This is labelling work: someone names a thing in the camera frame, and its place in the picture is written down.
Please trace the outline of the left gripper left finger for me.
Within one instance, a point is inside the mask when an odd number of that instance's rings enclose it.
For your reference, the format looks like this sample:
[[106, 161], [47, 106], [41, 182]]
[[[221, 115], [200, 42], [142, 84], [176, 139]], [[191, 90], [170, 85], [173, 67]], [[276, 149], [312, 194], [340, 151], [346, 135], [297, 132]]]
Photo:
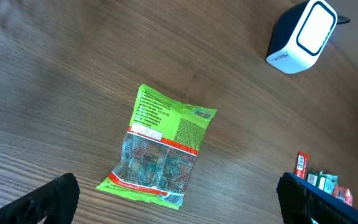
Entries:
[[80, 188], [76, 177], [66, 173], [0, 208], [0, 223], [71, 223]]

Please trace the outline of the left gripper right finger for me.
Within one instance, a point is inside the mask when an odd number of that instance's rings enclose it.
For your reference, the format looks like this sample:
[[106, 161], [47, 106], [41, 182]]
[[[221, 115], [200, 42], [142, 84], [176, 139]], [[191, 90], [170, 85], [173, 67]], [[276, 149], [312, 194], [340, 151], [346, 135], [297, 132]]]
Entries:
[[286, 172], [277, 185], [284, 224], [357, 224], [358, 210]]

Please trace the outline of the green white medicine box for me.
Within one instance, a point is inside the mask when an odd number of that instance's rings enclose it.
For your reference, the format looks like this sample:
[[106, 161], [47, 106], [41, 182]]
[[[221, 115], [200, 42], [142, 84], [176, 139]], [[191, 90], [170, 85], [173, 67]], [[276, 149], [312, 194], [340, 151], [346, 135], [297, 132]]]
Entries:
[[314, 185], [315, 187], [323, 190], [326, 183], [326, 179], [326, 174], [323, 174], [322, 172], [317, 173], [315, 171], [309, 170], [306, 181], [309, 184]]

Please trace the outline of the red sachet stick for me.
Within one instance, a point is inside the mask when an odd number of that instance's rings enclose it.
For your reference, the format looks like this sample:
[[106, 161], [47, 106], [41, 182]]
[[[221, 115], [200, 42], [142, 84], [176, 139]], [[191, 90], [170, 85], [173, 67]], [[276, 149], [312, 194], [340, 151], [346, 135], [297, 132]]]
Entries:
[[306, 176], [306, 166], [309, 160], [309, 155], [305, 152], [299, 151], [297, 158], [296, 158], [296, 164], [295, 164], [295, 168], [294, 168], [294, 174], [301, 178], [304, 179]]

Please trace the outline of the teal tissue packet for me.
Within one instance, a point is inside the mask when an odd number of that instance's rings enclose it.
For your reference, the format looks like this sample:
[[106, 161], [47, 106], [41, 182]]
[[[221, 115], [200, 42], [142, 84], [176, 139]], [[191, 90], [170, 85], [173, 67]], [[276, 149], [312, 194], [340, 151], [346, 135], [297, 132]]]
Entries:
[[325, 179], [323, 190], [326, 193], [332, 195], [333, 192], [334, 192], [334, 189], [338, 185], [338, 176], [337, 175], [332, 175], [332, 174], [325, 174], [324, 177], [326, 179]]

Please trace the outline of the small orange white box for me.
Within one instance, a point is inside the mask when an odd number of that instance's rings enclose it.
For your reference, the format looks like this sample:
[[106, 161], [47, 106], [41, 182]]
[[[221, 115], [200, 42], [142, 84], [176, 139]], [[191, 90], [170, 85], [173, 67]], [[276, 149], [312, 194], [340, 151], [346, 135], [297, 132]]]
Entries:
[[345, 187], [336, 186], [333, 191], [333, 197], [341, 200], [349, 206], [352, 206], [353, 204], [353, 195], [351, 191]]

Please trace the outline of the green snack bag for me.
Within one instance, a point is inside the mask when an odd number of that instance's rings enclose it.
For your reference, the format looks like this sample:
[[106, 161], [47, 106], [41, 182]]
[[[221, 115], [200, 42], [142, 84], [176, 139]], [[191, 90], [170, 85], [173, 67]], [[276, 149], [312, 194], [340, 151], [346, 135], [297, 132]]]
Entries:
[[142, 84], [122, 144], [121, 160], [97, 189], [179, 209], [215, 115], [214, 109], [175, 101]]

